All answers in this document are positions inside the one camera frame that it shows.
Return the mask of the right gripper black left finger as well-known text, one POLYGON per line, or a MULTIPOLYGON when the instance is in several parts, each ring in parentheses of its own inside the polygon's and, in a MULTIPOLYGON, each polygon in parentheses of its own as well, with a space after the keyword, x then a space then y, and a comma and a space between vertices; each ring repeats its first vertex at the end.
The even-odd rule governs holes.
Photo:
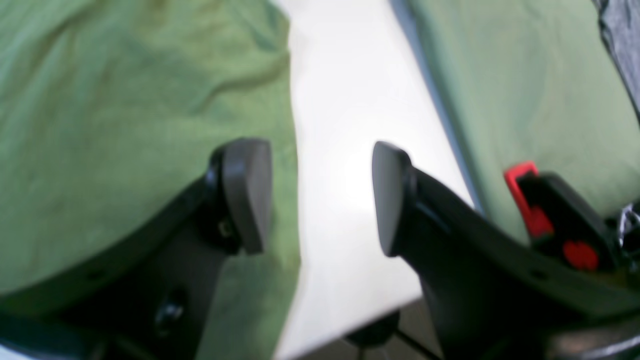
POLYGON ((266 250, 272 146, 238 137, 113 246, 1 298, 1 346, 31 360, 193 360, 227 258, 266 250))

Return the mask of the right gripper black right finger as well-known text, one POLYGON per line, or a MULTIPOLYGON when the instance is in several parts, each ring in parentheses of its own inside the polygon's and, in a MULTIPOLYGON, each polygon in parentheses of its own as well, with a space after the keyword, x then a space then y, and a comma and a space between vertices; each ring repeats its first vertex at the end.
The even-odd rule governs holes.
POLYGON ((637 360, 639 203, 604 218, 621 255, 585 272, 518 244, 397 146, 378 141, 379 242, 418 275, 446 360, 637 360))

